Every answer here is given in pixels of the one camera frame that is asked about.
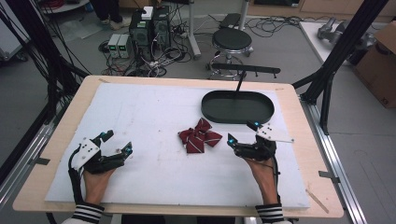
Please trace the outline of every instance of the metal pole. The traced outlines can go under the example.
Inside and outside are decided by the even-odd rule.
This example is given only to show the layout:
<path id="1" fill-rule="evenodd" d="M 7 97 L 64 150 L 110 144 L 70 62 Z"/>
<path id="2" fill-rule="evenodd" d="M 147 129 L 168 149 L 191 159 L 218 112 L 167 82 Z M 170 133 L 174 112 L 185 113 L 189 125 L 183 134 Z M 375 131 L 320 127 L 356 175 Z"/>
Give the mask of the metal pole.
<path id="1" fill-rule="evenodd" d="M 192 52 L 194 53 L 193 58 L 198 59 L 201 57 L 201 51 L 199 50 L 197 41 L 194 36 L 194 0 L 190 0 L 189 2 L 190 9 L 190 30 L 189 30 L 189 40 L 192 48 Z"/>

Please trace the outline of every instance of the cardboard box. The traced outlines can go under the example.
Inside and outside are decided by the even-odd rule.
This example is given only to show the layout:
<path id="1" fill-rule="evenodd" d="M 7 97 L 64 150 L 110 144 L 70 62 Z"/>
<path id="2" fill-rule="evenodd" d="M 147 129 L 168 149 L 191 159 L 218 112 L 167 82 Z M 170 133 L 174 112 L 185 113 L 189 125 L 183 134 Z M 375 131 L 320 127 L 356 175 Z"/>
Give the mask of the cardboard box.
<path id="1" fill-rule="evenodd" d="M 377 43 L 354 70 L 386 108 L 396 108 L 396 21 L 375 33 Z"/>

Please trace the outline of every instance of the black metal frame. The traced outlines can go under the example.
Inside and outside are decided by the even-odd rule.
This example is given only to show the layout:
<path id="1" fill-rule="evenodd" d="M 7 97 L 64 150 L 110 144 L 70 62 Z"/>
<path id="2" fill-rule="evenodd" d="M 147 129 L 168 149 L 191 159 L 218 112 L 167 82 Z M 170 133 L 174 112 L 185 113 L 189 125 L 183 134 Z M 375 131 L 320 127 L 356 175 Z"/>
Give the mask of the black metal frame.
<path id="1" fill-rule="evenodd" d="M 329 134 L 327 124 L 332 80 L 344 60 L 352 52 L 355 44 L 358 43 L 387 2 L 388 0 L 365 0 L 319 70 L 292 84 L 294 89 L 297 89 L 311 82 L 308 90 L 301 94 L 301 100 L 310 105 L 315 105 L 323 92 L 319 124 L 326 134 Z"/>

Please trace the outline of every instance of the metal rail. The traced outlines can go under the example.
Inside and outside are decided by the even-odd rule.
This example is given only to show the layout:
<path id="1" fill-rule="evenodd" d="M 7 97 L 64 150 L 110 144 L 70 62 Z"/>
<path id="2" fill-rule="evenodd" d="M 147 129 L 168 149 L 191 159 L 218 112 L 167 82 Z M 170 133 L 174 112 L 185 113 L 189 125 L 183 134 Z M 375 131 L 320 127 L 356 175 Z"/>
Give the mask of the metal rail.
<path id="1" fill-rule="evenodd" d="M 327 163 L 331 168 L 332 174 L 334 177 L 338 177 L 340 180 L 339 183 L 335 183 L 335 185 L 343 197 L 345 207 L 349 213 L 351 221 L 355 224 L 366 224 L 366 218 L 361 211 L 361 206 L 359 205 L 358 199 L 356 198 L 349 180 L 347 179 L 347 174 L 340 161 L 340 158 L 338 157 L 337 151 L 335 150 L 334 144 L 332 143 L 332 139 L 320 127 L 320 112 L 318 111 L 317 106 L 309 104 L 306 104 L 306 106 L 315 129 L 318 132 L 322 150 L 326 155 Z"/>

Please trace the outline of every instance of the electronic equipment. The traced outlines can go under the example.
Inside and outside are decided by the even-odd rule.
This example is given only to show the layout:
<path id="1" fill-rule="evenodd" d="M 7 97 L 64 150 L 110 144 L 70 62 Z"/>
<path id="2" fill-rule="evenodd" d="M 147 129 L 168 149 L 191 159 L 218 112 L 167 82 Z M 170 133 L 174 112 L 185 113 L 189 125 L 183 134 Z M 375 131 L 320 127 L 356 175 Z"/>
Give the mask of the electronic equipment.
<path id="1" fill-rule="evenodd" d="M 297 7 L 300 0 L 254 0 L 255 5 Z"/>
<path id="2" fill-rule="evenodd" d="M 121 58 L 129 58 L 132 53 L 132 40 L 129 35 L 121 35 L 117 49 Z"/>
<path id="3" fill-rule="evenodd" d="M 154 23 L 155 38 L 157 39 L 157 46 L 163 50 L 171 47 L 171 33 L 169 21 L 169 7 L 159 7 L 154 11 L 152 18 Z"/>
<path id="4" fill-rule="evenodd" d="M 151 21 L 153 7 L 143 7 L 142 20 Z"/>
<path id="5" fill-rule="evenodd" d="M 108 50 L 110 51 L 110 55 L 113 58 L 119 58 L 119 50 L 117 48 L 117 44 L 119 43 L 121 35 L 112 35 L 110 40 L 107 43 Z"/>
<path id="6" fill-rule="evenodd" d="M 131 35 L 132 42 L 138 47 L 149 47 L 153 40 L 152 21 L 142 20 L 142 12 L 136 11 L 132 15 L 129 34 Z"/>

